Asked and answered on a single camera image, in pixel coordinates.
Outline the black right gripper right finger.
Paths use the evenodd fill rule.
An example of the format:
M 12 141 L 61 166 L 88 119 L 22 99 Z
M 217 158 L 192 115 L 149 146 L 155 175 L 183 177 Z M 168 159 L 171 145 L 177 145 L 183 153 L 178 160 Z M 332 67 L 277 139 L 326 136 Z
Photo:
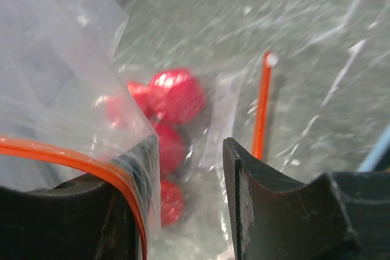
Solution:
M 223 165 L 236 259 L 389 258 L 387 172 L 326 172 L 305 184 L 233 138 Z

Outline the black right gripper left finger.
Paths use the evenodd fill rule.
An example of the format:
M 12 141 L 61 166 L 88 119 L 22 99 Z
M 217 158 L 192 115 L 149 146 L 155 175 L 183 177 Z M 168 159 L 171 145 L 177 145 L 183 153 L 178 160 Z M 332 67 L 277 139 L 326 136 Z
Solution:
M 154 135 L 99 161 L 28 139 L 1 138 L 1 153 L 81 170 L 54 189 L 1 188 L 2 259 L 146 259 Z

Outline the red apple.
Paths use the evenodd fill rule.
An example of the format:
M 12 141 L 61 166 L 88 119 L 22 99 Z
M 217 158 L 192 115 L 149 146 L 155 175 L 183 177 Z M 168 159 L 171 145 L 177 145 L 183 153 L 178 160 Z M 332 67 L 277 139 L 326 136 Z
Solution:
M 187 68 L 167 69 L 155 74 L 150 82 L 149 104 L 164 121 L 186 124 L 205 106 L 205 90 Z
M 117 127 L 126 128 L 135 114 L 142 112 L 150 119 L 154 112 L 150 105 L 152 90 L 140 82 L 126 83 L 128 94 L 108 96 L 105 100 L 105 113 L 108 120 Z
M 154 122 L 160 151 L 160 175 L 167 177 L 175 172 L 186 157 L 186 145 L 179 132 L 169 124 Z
M 181 189 L 175 183 L 161 181 L 161 226 L 166 227 L 180 221 L 184 211 Z

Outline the clear zip top bag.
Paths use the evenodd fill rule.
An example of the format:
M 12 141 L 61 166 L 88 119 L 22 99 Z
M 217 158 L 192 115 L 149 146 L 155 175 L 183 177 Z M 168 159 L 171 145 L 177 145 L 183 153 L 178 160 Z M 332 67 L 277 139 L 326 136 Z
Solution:
M 146 259 L 157 134 L 111 68 L 111 0 L 1 0 L 1 258 Z

